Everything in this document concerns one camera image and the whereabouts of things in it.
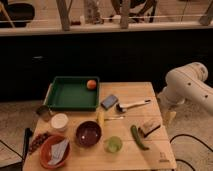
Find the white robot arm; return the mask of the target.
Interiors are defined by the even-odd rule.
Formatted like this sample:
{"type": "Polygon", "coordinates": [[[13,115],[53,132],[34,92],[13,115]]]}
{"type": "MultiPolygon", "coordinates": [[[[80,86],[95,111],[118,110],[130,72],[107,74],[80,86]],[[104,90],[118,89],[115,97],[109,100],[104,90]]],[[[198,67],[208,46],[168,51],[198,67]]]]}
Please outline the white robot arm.
{"type": "Polygon", "coordinates": [[[166,86],[157,95],[165,127],[175,118],[175,108],[185,100],[197,103],[213,115],[213,88],[205,84],[207,78],[208,70],[200,62],[174,68],[166,74],[166,86]]]}

